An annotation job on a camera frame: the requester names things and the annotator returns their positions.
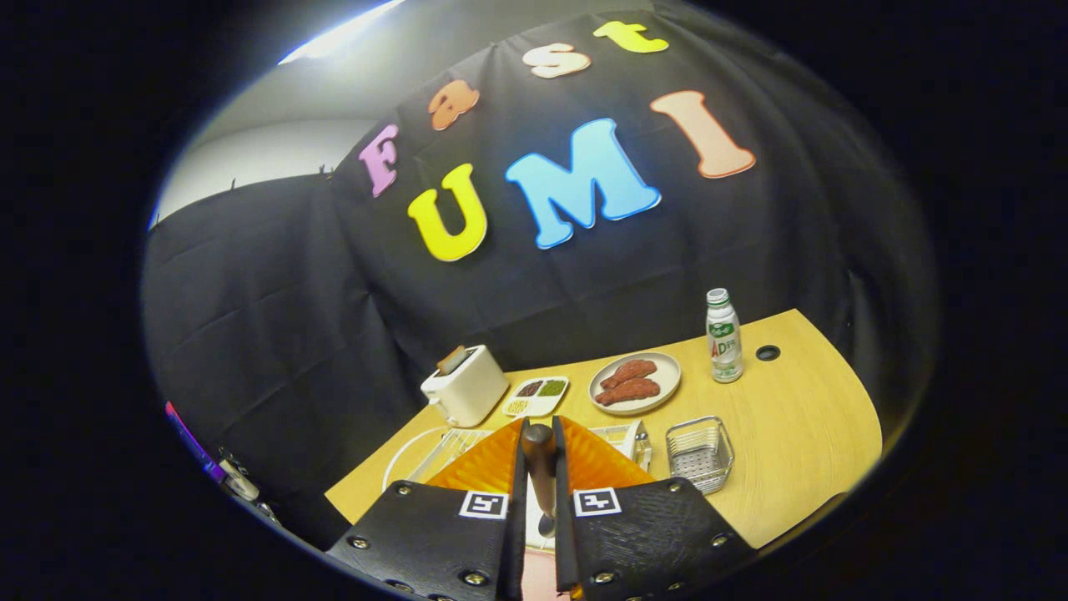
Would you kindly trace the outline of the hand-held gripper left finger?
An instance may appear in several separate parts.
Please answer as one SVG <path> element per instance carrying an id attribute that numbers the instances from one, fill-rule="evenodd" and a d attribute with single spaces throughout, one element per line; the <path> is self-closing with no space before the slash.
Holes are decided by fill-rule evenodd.
<path id="1" fill-rule="evenodd" d="M 500 427 L 427 483 L 390 483 L 328 554 L 420 598 L 519 600 L 527 423 Z"/>

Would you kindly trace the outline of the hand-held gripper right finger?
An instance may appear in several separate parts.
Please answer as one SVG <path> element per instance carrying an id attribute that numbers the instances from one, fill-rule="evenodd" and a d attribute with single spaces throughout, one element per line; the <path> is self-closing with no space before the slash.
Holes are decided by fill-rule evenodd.
<path id="1" fill-rule="evenodd" d="M 572 600 L 694 600 L 758 556 L 680 477 L 656 480 L 587 427 L 556 434 L 556 587 Z"/>

